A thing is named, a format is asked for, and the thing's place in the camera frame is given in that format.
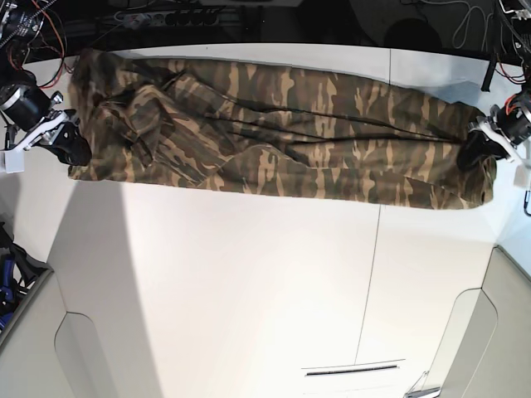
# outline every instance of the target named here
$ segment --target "white floor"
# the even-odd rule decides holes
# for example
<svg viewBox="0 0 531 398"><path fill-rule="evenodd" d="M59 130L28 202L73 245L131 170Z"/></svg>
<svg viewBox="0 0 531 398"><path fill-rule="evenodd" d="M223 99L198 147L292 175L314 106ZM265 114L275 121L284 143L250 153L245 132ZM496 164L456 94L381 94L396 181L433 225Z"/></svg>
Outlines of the white floor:
<svg viewBox="0 0 531 398"><path fill-rule="evenodd" d="M343 71L484 112L517 91L494 75L480 93L483 61L409 51L248 44L125 54ZM55 67L31 69L45 80ZM59 86L66 92L66 78ZM494 201L473 211L76 184L40 149L26 169L0 179L17 243L49 260L66 309L94 321L128 397L287 397L312 392L301 390L302 368L404 360L385 395L372 390L402 396L430 369L457 296L481 286L493 245L523 217L507 164ZM326 396L371 393L339 385Z"/></svg>

